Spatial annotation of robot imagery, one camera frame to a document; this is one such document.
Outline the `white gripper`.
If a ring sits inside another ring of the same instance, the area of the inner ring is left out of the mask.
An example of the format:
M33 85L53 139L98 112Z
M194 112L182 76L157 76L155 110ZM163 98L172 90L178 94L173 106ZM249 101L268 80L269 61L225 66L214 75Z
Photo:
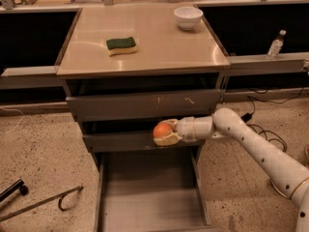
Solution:
M194 117L185 117L183 119L167 119L161 121L162 124L169 125L172 129L176 128L176 132L170 132L165 135L156 135L154 143L157 146L172 146L184 142L193 142L195 140L194 133Z

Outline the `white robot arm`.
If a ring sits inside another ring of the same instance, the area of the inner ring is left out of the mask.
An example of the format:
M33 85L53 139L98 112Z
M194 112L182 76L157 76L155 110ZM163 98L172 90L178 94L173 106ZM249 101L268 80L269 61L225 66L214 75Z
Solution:
M309 232L309 169L250 129L234 110L223 107L207 117L163 120L153 130L154 143L162 147L225 138L236 140L298 207L295 232Z

